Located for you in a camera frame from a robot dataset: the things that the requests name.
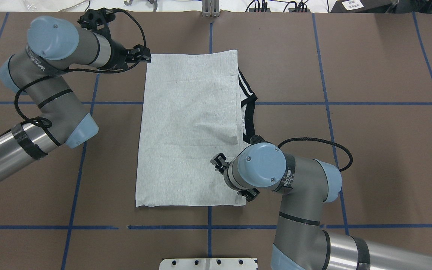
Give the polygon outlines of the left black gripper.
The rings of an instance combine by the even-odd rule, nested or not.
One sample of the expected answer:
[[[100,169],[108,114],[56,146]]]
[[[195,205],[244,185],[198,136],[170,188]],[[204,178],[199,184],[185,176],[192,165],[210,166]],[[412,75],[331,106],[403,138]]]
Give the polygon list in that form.
[[[137,44],[132,49],[125,48],[122,44],[111,40],[110,58],[107,62],[108,71],[127,69],[128,64],[151,63],[152,57],[148,47]]]

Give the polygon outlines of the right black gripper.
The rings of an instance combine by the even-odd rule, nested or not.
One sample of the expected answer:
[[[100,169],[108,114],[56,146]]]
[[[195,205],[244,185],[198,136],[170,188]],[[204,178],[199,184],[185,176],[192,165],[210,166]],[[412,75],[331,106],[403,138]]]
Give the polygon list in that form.
[[[226,185],[237,191],[237,194],[245,198],[246,202],[254,201],[260,194],[259,190],[256,188],[241,190],[238,188],[233,177],[233,168],[230,162],[227,162],[227,157],[223,153],[216,154],[210,163],[214,166],[214,170],[218,171],[223,175],[223,180]]]

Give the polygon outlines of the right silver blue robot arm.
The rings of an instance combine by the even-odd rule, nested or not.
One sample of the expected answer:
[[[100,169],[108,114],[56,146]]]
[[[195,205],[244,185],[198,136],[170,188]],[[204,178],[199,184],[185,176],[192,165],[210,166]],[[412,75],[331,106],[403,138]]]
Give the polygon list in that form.
[[[323,205],[335,201],[342,188],[334,165],[284,153],[265,141],[249,145],[230,162],[222,153],[210,162],[247,201],[259,189],[282,195],[273,270],[432,270],[432,255],[320,228]]]

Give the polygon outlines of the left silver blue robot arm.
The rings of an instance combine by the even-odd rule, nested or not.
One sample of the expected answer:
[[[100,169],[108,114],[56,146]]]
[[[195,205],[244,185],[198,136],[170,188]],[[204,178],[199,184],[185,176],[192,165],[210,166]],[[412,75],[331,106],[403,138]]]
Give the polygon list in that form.
[[[64,75],[71,72],[117,74],[152,56],[142,26],[142,44],[125,48],[111,37],[109,23],[122,9],[89,10],[78,26],[52,16],[39,16],[27,31],[23,51],[0,67],[0,80],[15,94],[22,121],[0,135],[0,182],[61,145],[73,149],[98,131]]]

